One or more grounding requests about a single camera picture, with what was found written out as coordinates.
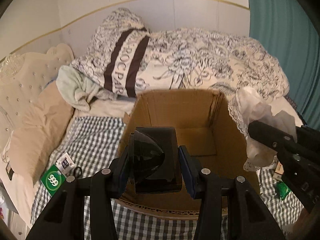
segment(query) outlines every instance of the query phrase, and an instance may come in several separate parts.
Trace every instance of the bed headboard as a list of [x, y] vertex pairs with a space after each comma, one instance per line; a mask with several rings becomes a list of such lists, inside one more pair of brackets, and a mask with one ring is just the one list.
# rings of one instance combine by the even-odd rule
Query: bed headboard
[[0, 68], [0, 148], [11, 131], [21, 124], [28, 105], [37, 99], [45, 85], [57, 76], [62, 65], [74, 59], [66, 44], [51, 47], [46, 54], [28, 52], [9, 55]]

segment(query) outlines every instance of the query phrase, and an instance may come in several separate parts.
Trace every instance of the green package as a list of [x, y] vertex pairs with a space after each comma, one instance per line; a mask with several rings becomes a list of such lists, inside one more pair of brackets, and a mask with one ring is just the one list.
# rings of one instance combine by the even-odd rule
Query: green package
[[280, 195], [280, 198], [281, 200], [284, 200], [286, 198], [286, 196], [290, 193], [290, 189], [288, 188], [288, 186], [282, 182], [282, 181], [279, 181], [277, 182], [276, 184], [276, 189], [277, 189], [277, 192], [278, 194]]
[[52, 165], [44, 175], [41, 177], [41, 181], [51, 196], [56, 193], [61, 184], [65, 181], [66, 177], [58, 169], [56, 165]]

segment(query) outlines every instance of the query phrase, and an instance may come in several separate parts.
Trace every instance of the pillow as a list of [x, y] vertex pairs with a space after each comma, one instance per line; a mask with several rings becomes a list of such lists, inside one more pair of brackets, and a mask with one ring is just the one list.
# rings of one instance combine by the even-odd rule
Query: pillow
[[12, 131], [21, 126], [25, 109], [45, 85], [58, 74], [61, 65], [74, 59], [66, 44], [51, 47], [46, 54], [28, 52], [9, 55], [0, 65], [0, 150]]
[[73, 111], [60, 95], [55, 81], [40, 93], [22, 116], [22, 126], [12, 135], [7, 154], [15, 173], [33, 184], [40, 179]]

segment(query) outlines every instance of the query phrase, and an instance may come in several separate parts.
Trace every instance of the cardboard box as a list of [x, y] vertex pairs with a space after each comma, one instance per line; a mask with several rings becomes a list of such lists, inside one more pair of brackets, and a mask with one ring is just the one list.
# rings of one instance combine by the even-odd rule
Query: cardboard box
[[[259, 193], [255, 172], [243, 170], [247, 160], [246, 141], [228, 112], [228, 102], [217, 90], [154, 90], [138, 95], [118, 153], [128, 144], [129, 135], [139, 126], [172, 126], [179, 145], [186, 145], [204, 168], [219, 176], [244, 176]], [[128, 184], [120, 203], [143, 213], [150, 210], [172, 214], [196, 214], [201, 200], [193, 200], [185, 186], [177, 193], [137, 195]]]

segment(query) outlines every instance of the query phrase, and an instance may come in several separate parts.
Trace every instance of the teal curtain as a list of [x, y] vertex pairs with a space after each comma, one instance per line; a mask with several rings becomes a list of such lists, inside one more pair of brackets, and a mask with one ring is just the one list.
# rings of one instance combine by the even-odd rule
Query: teal curtain
[[289, 96], [307, 124], [320, 130], [320, 41], [296, 0], [249, 0], [250, 36], [278, 58]]

